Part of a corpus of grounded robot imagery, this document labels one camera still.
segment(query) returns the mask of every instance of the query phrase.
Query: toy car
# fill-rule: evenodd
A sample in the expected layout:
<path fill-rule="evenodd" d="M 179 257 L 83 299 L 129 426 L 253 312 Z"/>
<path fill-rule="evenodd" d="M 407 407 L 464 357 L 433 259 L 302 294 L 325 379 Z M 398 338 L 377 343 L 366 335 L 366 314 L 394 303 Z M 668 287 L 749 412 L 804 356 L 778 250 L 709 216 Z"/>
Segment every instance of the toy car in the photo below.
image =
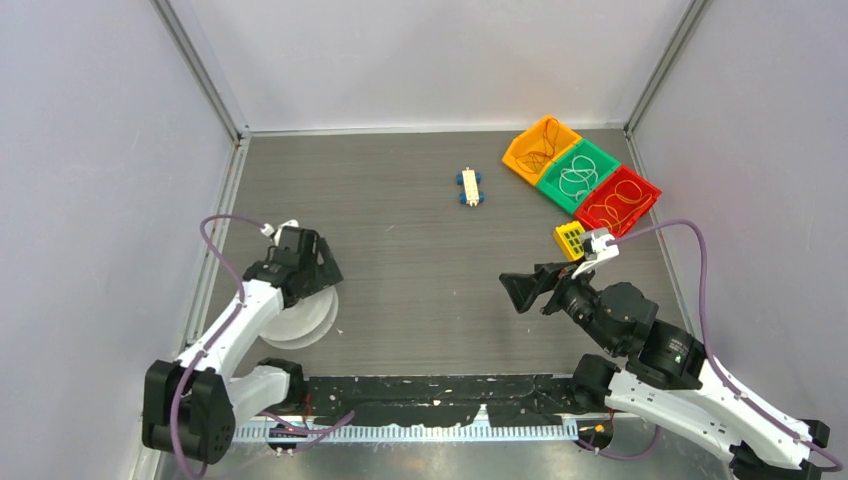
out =
<path fill-rule="evenodd" d="M 477 184 L 483 180 L 483 175 L 480 172 L 475 172 L 471 168 L 465 167 L 465 170 L 456 174 L 456 184 L 465 187 L 465 191 L 459 194 L 459 203 L 476 207 L 483 203 L 486 195 L 478 188 Z"/>

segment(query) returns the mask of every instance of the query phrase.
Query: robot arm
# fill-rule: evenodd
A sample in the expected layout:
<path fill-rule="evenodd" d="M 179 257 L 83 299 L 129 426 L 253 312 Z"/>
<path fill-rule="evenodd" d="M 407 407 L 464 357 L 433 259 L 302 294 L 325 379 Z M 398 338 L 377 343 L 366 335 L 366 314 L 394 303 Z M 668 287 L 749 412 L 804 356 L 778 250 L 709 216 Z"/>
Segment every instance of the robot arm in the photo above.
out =
<path fill-rule="evenodd" d="M 740 480 L 820 478 L 821 470 L 808 462 L 811 450 L 803 441 L 825 447 L 827 425 L 794 419 L 735 379 L 742 393 L 734 394 L 707 362 L 703 343 L 656 318 L 657 304 L 630 283 L 595 290 L 590 285 L 593 268 L 618 252 L 593 254 L 593 247 L 598 250 L 592 243 L 604 232 L 585 235 L 586 260 L 536 265 L 529 275 L 500 276 L 519 313 L 529 310 L 540 294 L 553 292 L 542 314 L 565 311 L 608 355 L 628 359 L 621 370 L 602 357 L 584 356 L 574 373 L 581 389 L 576 397 L 587 407 L 629 411 L 692 440 L 728 462 Z M 763 418 L 744 398 L 783 420 L 801 441 Z"/>
<path fill-rule="evenodd" d="M 326 240 L 314 230 L 299 228 L 292 220 L 276 229 L 266 225 L 262 233 L 272 245 L 266 258 L 244 274 L 244 303 L 236 295 L 200 340 L 175 361 L 157 360 L 148 369 L 142 412 L 146 447 L 174 451 L 170 404 L 179 378 L 198 353 L 205 352 L 190 373 L 190 390 L 180 401 L 178 415 L 180 443 L 188 458 L 217 462 L 236 428 L 271 405 L 297 406 L 305 397 L 303 370 L 294 362 L 265 359 L 247 376 L 232 376 L 269 322 L 283 310 L 296 311 L 300 300 L 341 282 L 342 274 Z"/>

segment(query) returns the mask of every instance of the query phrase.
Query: dark wood-grain surface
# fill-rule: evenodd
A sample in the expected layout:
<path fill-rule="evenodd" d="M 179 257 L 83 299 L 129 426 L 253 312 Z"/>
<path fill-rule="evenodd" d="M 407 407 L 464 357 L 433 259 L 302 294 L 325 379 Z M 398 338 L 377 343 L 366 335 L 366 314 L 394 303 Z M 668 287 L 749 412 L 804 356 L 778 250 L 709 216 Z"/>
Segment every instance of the dark wood-grain surface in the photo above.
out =
<path fill-rule="evenodd" d="M 632 163 L 621 131 L 580 133 Z M 570 373 L 583 354 L 600 353 L 563 313 L 515 313 L 498 282 L 501 272 L 564 261 L 552 231 L 572 219 L 501 163 L 516 134 L 252 139 L 234 212 L 317 230 L 345 281 L 323 339 L 293 351 L 257 340 L 238 373 L 267 356 L 302 363 L 308 375 Z M 456 174 L 466 166 L 483 174 L 486 201 L 476 208 L 457 201 Z M 233 223 L 224 253 L 243 271 L 266 246 L 255 229 Z M 595 284 L 630 281 L 660 305 L 660 318 L 682 325 L 657 238 L 622 250 Z M 234 291 L 219 269 L 207 322 Z"/>

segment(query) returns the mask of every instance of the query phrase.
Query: orange bin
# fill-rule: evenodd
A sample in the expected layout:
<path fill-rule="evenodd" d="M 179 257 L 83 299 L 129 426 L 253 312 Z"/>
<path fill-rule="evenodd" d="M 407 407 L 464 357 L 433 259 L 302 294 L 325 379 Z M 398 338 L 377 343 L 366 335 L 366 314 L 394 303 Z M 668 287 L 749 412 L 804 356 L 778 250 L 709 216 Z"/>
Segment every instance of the orange bin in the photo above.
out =
<path fill-rule="evenodd" d="M 504 165 L 536 186 L 545 171 L 582 137 L 548 115 L 515 137 L 504 154 Z"/>

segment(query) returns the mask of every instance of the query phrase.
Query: black tape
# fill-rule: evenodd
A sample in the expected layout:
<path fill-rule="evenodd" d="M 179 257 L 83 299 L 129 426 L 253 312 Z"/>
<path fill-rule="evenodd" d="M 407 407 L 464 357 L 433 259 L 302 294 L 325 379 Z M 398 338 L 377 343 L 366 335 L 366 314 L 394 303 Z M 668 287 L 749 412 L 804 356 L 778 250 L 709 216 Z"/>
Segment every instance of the black tape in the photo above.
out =
<path fill-rule="evenodd" d="M 493 427 L 556 425 L 558 414 L 587 412 L 570 386 L 569 377 L 553 375 L 311 377 L 298 413 L 319 425 L 354 410 L 353 425 L 450 427 L 471 423 L 486 404 Z"/>

